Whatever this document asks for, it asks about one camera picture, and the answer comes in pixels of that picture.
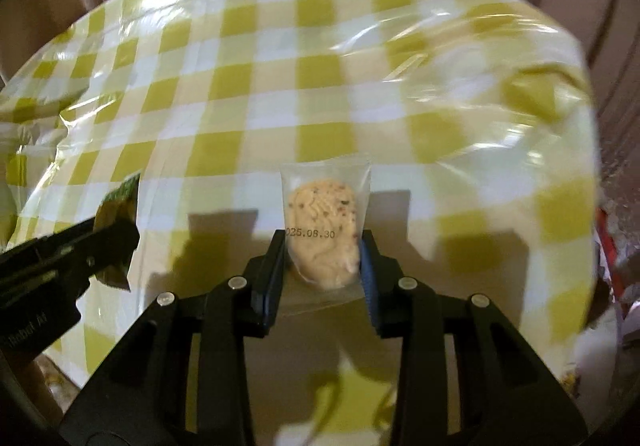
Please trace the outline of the green pea snack packet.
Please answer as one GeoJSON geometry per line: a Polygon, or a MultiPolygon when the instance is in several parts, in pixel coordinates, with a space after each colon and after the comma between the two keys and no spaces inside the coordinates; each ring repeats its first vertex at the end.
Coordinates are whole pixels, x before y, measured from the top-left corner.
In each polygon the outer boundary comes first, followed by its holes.
{"type": "Polygon", "coordinates": [[[101,201],[93,229],[107,231],[107,265],[96,274],[107,287],[129,291],[128,273],[140,235],[137,227],[138,194],[141,173],[127,176],[101,201]]]}

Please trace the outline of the clear cookie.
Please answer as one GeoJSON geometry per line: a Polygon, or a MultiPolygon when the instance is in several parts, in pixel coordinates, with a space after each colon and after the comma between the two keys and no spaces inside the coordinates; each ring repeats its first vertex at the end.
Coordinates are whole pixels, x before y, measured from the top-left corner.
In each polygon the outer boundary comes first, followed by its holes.
{"type": "Polygon", "coordinates": [[[370,198],[371,162],[359,154],[281,166],[288,273],[287,315],[362,296],[360,241],[370,198]]]}

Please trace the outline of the yellow checked plastic tablecloth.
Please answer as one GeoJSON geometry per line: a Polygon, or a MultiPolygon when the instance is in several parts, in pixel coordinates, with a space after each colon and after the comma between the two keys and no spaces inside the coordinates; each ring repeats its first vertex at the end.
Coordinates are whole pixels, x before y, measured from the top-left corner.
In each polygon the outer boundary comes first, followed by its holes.
{"type": "MultiPolygon", "coordinates": [[[[67,410],[157,296],[206,294],[285,232],[281,166],[349,154],[378,250],[489,297],[567,392],[598,178],[569,32],[522,0],[109,0],[2,90],[1,282],[140,172],[130,290],[91,276],[64,336],[22,368],[1,352],[2,442],[69,445],[67,410]]],[[[276,322],[244,341],[252,445],[393,445],[401,342],[361,277],[298,315],[290,279],[286,253],[276,322]]]]}

